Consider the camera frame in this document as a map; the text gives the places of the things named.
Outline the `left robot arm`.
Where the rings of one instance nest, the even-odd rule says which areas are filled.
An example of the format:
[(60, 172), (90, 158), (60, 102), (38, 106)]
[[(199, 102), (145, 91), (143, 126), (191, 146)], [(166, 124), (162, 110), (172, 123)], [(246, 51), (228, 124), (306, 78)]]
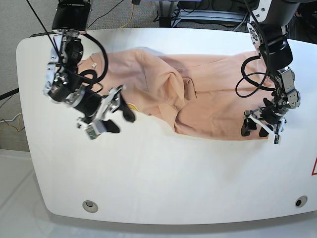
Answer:
[[(300, 92), (295, 88), (295, 74), (289, 67), (293, 55), (287, 41), (288, 23), (297, 11), (300, 0), (247, 0), (245, 5), (250, 14), (247, 24), (253, 45), (258, 54), (246, 59), (241, 66), (242, 78), (255, 86), (255, 90), (271, 92), (272, 100), (263, 99), (264, 106), (244, 112), (241, 128), (242, 137), (260, 125), (261, 138), (272, 136), (277, 144), (286, 124), (285, 114), (300, 106)], [(248, 63), (262, 59), (266, 70), (263, 79), (270, 79), (274, 87), (256, 83), (245, 73)]]

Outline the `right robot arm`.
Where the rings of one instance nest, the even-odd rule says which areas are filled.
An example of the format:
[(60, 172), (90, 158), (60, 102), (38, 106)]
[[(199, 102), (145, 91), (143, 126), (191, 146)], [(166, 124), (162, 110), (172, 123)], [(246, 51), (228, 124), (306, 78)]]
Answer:
[[(122, 111), (128, 122), (136, 120), (121, 95), (123, 86), (111, 88), (107, 95), (93, 91), (94, 85), (101, 85), (101, 80), (108, 70), (108, 58), (104, 47), (87, 33), (87, 22), (92, 9), (90, 0), (59, 0), (52, 29), (57, 32), (51, 39), (51, 59), (47, 65), (44, 95), (54, 103), (66, 104), (81, 112), (84, 116), (77, 120), (77, 127), (82, 128), (93, 139), (104, 132), (119, 133), (119, 127), (106, 120), (108, 112)], [(94, 42), (102, 52), (104, 64), (102, 72), (94, 69), (78, 71), (83, 56), (80, 35)]]

